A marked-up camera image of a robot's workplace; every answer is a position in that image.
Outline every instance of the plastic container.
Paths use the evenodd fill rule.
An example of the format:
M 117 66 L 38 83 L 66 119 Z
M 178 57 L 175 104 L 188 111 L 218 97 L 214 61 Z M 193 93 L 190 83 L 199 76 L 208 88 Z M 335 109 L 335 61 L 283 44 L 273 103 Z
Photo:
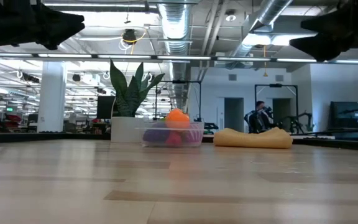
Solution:
M 151 121 L 139 129 L 143 146 L 198 147 L 203 141 L 204 122 Z

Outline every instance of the yellow foam pad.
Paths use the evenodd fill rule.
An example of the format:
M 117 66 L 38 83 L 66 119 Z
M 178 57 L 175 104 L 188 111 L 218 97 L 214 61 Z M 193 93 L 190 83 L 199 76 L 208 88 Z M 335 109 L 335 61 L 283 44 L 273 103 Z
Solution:
M 215 146 L 289 149 L 292 141 L 291 136 L 279 128 L 260 134 L 245 134 L 226 128 L 214 135 Z

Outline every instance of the white planter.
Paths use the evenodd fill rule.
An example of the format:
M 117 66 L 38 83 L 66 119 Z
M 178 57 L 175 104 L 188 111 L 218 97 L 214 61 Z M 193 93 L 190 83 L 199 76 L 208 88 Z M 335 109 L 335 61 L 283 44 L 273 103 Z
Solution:
M 112 117 L 111 142 L 113 143 L 140 143 L 139 128 L 144 127 L 142 118 Z

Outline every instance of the doorway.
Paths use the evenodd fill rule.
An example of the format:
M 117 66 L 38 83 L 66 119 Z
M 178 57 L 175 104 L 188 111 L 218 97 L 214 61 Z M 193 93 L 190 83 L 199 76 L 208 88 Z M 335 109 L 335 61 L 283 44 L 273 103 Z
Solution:
M 291 99 L 273 99 L 273 120 L 278 123 L 281 119 L 291 116 Z M 291 122 L 289 119 L 283 121 L 283 129 L 290 130 Z
M 224 127 L 244 132 L 244 99 L 224 99 Z

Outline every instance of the snake plant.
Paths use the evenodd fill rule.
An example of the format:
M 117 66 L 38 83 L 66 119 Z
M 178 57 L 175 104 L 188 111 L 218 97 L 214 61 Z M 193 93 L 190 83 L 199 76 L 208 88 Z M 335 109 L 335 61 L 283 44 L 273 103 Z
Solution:
M 134 117 L 140 104 L 146 99 L 147 93 L 162 80 L 164 73 L 155 76 L 149 84 L 148 78 L 143 79 L 143 62 L 136 70 L 135 76 L 127 86 L 125 75 L 110 60 L 111 84 L 116 90 L 116 102 L 120 116 Z

